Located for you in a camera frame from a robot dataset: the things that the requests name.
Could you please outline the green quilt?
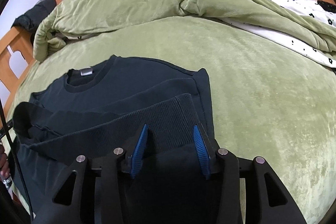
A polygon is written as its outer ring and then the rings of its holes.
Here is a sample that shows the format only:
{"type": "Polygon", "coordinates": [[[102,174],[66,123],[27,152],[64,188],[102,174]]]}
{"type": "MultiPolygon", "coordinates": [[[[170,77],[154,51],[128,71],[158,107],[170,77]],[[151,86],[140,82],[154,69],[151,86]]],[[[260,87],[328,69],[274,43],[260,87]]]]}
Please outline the green quilt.
{"type": "Polygon", "coordinates": [[[281,32],[309,46],[291,44],[291,50],[334,67],[335,19],[316,1],[308,1],[304,10],[301,15],[290,9],[288,0],[64,0],[39,24],[33,56],[44,61],[67,40],[193,15],[281,32]]]}

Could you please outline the black jacket on headboard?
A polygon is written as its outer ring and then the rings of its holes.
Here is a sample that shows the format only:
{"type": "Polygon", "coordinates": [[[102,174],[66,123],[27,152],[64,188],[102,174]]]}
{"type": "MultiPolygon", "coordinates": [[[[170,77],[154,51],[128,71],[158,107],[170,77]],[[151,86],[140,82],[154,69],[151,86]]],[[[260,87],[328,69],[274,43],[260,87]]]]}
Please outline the black jacket on headboard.
{"type": "Polygon", "coordinates": [[[56,0],[40,1],[33,8],[17,17],[12,27],[20,27],[29,33],[33,33],[37,30],[43,19],[46,18],[55,7],[56,0]]]}

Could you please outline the green plush bed sheet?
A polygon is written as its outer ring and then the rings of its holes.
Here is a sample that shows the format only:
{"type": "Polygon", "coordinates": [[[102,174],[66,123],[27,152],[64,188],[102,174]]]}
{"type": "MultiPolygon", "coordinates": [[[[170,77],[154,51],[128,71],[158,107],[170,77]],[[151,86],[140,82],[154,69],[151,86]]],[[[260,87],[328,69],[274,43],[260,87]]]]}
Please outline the green plush bed sheet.
{"type": "Polygon", "coordinates": [[[307,223],[322,220],[335,200],[333,71],[219,20],[175,16],[67,44],[31,67],[13,105],[112,55],[206,69],[218,143],[239,157],[264,157],[307,223]]]}

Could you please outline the dark navy sweatshirt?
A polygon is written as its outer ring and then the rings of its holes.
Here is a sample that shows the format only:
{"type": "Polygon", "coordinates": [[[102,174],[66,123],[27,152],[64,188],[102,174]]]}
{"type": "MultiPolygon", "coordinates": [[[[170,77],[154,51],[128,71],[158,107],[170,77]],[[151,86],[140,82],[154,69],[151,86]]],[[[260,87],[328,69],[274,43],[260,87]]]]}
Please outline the dark navy sweatshirt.
{"type": "Polygon", "coordinates": [[[216,208],[193,129],[214,138],[207,71],[111,56],[71,69],[17,105],[17,157],[35,223],[202,223],[216,208]],[[149,126],[140,173],[126,142],[149,126]]]}

